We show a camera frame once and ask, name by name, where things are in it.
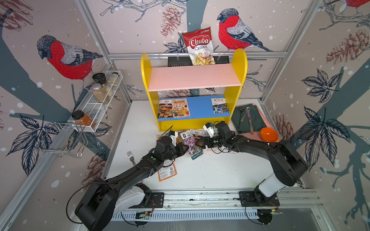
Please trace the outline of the silver spoon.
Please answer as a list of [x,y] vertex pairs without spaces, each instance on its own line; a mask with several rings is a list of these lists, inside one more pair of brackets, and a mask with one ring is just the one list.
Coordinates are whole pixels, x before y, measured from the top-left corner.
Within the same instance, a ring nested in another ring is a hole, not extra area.
[[240,121],[241,121],[241,122],[243,122],[246,116],[250,117],[250,107],[247,107],[247,108],[245,109],[245,114],[244,114],[244,116],[241,118],[241,120],[240,120]]

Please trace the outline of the orange spice jar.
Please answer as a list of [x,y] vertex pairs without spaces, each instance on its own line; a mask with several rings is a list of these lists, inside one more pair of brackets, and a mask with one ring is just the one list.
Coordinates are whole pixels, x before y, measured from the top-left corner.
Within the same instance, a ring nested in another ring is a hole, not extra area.
[[72,113],[71,117],[74,121],[80,125],[90,126],[93,123],[93,120],[85,114],[82,110],[76,110]]

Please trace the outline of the dark green cloth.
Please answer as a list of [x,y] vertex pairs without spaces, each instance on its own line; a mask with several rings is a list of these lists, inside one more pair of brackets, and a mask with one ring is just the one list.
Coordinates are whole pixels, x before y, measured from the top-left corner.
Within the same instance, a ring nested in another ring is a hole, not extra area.
[[233,122],[237,132],[239,134],[250,133],[250,125],[249,125],[248,116],[246,116],[244,121],[241,122],[240,128],[238,129],[238,123],[239,123],[239,118],[240,118],[239,108],[244,109],[244,112],[242,114],[242,117],[243,117],[244,114],[245,114],[245,109],[247,107],[250,107],[251,121],[252,121],[252,127],[253,127],[254,132],[259,132],[259,131],[261,131],[262,128],[266,128],[267,126],[266,126],[262,116],[260,115],[257,106],[255,106],[253,104],[248,104],[248,105],[237,106],[234,110],[234,113],[233,113],[233,116],[232,116],[232,122]]

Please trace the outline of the black spoon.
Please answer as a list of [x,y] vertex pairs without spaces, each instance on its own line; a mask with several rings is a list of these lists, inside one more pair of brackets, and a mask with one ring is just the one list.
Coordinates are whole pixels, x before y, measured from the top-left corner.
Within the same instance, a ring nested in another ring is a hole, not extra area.
[[241,125],[242,114],[244,112],[244,109],[243,108],[239,108],[239,112],[240,112],[240,118],[239,118],[239,123],[238,123],[238,129],[240,128],[240,125]]

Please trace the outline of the pink handled fork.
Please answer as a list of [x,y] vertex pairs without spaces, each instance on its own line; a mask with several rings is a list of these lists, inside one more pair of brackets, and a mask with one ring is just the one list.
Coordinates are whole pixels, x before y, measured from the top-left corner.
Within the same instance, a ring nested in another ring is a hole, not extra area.
[[127,156],[129,158],[129,160],[131,161],[131,163],[135,166],[136,165],[135,158],[134,158],[133,154],[131,153],[131,151],[127,152]]

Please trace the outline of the red Chuba chips bag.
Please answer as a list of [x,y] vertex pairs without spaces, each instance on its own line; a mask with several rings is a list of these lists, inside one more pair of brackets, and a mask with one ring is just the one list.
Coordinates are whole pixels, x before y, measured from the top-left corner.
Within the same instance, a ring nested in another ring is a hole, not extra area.
[[215,64],[211,28],[182,33],[193,65]]

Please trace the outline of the pink tray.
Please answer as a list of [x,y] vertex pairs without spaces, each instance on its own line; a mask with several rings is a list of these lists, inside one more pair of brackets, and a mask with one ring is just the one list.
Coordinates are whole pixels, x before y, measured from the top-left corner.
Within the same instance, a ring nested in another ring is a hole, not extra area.
[[279,142],[278,133],[272,128],[267,118],[255,104],[236,106],[231,121],[238,135],[247,138],[265,141]]

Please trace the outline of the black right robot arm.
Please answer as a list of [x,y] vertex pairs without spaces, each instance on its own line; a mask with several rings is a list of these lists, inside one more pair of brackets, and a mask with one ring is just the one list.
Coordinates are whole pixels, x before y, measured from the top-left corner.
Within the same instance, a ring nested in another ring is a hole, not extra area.
[[208,133],[198,145],[203,149],[223,147],[219,153],[248,153],[270,162],[273,173],[255,187],[251,202],[257,204],[270,202],[280,190],[299,183],[308,170],[307,162],[288,141],[265,142],[237,135],[230,130],[225,121],[216,124],[208,122],[203,129]]

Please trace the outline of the orange bordered seed bag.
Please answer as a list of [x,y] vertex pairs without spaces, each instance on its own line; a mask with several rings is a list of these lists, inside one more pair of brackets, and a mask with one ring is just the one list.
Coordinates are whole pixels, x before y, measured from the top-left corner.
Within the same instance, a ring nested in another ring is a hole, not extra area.
[[166,161],[164,166],[158,171],[159,182],[167,180],[177,175],[177,170],[174,161]]

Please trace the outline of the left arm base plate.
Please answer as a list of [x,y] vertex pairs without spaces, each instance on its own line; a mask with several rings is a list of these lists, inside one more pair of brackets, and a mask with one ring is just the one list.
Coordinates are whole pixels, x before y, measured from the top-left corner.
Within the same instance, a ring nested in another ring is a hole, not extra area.
[[139,208],[163,208],[164,193],[147,193]]

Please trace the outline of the blue flower seed bag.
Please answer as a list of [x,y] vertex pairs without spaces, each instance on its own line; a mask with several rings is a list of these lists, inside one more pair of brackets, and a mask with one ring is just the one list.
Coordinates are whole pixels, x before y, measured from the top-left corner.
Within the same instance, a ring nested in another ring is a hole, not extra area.
[[227,106],[225,98],[211,98],[213,112],[215,114],[229,113],[229,108]]

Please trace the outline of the orange bowl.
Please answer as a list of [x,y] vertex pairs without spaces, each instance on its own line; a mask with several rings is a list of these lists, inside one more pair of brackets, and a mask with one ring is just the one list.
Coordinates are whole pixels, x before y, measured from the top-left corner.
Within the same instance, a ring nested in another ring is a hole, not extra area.
[[262,128],[260,131],[261,139],[265,142],[278,142],[279,135],[278,133],[272,128]]

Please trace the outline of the black lid spice jar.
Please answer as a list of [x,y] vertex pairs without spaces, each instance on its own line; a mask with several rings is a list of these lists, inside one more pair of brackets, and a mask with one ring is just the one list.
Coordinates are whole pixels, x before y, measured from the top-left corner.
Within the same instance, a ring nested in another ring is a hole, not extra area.
[[110,90],[110,86],[108,85],[107,78],[104,73],[93,74],[92,79],[95,83],[101,84],[107,92]]

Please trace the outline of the pale spice jar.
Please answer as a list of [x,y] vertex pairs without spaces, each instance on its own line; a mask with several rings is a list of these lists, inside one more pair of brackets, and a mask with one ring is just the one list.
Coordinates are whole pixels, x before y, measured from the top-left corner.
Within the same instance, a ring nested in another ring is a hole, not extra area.
[[111,87],[117,87],[117,81],[119,80],[119,74],[117,72],[113,72],[110,74],[108,79],[108,84]]

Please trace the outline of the black orange marigold seed bag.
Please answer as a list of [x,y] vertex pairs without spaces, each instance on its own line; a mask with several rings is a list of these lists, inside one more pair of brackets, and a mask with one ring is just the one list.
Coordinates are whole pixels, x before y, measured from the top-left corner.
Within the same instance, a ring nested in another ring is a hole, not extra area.
[[190,129],[190,132],[196,141],[201,141],[203,137],[209,137],[209,134],[205,130]]

